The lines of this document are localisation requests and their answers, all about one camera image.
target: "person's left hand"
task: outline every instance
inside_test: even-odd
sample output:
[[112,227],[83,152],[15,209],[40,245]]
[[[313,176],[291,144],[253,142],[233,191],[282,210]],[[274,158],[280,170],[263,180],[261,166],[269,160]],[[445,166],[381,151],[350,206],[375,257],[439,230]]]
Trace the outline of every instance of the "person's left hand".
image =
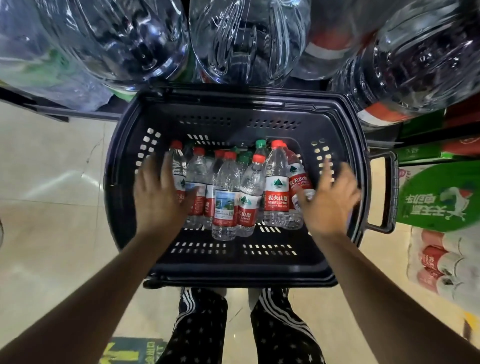
[[170,244],[187,218],[196,190],[187,192],[180,202],[173,181],[170,154],[165,154],[160,177],[156,166],[155,156],[147,156],[135,177],[136,235]]

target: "forearm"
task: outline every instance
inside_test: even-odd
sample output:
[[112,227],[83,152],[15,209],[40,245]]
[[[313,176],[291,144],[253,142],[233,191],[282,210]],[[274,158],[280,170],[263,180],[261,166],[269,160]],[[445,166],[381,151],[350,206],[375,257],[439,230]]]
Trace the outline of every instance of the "forearm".
[[0,351],[0,364],[97,364],[130,300],[168,245],[135,237],[100,272]]
[[346,236],[314,239],[380,364],[479,362],[477,349],[404,293]]

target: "leg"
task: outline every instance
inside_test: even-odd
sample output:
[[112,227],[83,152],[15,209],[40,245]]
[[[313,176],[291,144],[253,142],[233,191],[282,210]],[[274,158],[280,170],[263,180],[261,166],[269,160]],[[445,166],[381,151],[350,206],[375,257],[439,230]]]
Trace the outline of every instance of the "leg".
[[157,364],[221,364],[227,300],[206,288],[182,288],[179,315]]
[[287,289],[264,288],[251,315],[259,364],[324,364],[307,324],[292,310]]

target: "red bottle cap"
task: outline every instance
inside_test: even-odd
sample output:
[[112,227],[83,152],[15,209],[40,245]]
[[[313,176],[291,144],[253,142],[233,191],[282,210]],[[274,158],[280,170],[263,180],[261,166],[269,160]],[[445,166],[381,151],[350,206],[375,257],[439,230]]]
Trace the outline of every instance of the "red bottle cap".
[[283,144],[285,144],[283,140],[274,140],[272,141],[272,149],[280,148],[283,146]]
[[217,149],[215,151],[215,158],[223,158],[224,155],[225,155],[225,150],[223,149]]
[[205,149],[203,149],[201,146],[196,146],[193,148],[193,154],[196,154],[198,156],[204,156]]
[[237,159],[237,153],[231,152],[231,151],[225,152],[224,158],[225,158],[225,159],[233,159],[233,160],[236,160],[236,159]]
[[265,156],[262,156],[261,154],[254,154],[252,158],[252,162],[263,163],[265,162]]
[[183,145],[180,140],[172,140],[170,143],[170,148],[173,149],[182,149]]

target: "shopping basket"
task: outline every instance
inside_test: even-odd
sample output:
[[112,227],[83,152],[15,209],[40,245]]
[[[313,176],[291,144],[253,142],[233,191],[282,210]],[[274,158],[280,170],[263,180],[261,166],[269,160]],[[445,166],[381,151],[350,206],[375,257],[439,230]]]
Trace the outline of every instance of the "shopping basket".
[[[227,85],[156,85],[129,104],[108,150],[105,206],[119,249],[135,234],[135,171],[149,153],[155,151],[161,159],[173,139],[191,140],[206,149],[282,139],[300,156],[314,185],[327,158],[333,163],[332,180],[340,162],[346,161],[362,187],[361,202],[348,224],[352,242],[358,246],[367,227],[385,233],[394,228],[396,159],[391,153],[380,155],[387,157],[389,166],[384,219],[381,226],[368,225],[372,157],[344,96]],[[214,240],[207,230],[182,229],[144,282],[147,288],[165,285],[331,287],[336,279],[305,226],[287,231],[258,223],[252,236],[230,242]]]

